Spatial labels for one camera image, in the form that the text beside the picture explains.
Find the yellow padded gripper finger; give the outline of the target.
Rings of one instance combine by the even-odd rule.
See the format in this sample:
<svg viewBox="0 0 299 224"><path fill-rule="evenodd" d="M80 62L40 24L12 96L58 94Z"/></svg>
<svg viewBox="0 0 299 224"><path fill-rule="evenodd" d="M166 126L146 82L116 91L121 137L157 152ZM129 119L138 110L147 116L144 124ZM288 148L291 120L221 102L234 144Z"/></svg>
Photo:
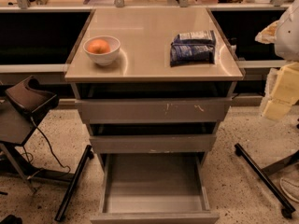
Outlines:
<svg viewBox="0 0 299 224"><path fill-rule="evenodd" d="M279 69L271 68L261 101L261 115L265 119L282 119L299 101L299 63L287 63Z"/></svg>

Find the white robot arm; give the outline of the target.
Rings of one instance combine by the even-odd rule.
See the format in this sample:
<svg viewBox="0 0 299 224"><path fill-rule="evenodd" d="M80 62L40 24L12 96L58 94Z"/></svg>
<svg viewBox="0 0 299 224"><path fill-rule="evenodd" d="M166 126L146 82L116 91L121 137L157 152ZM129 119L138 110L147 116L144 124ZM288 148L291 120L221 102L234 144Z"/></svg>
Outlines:
<svg viewBox="0 0 299 224"><path fill-rule="evenodd" d="M276 55L286 61L278 70L270 69L260 105L265 119L280 120L299 101L299 0L294 0L255 40L273 43Z"/></svg>

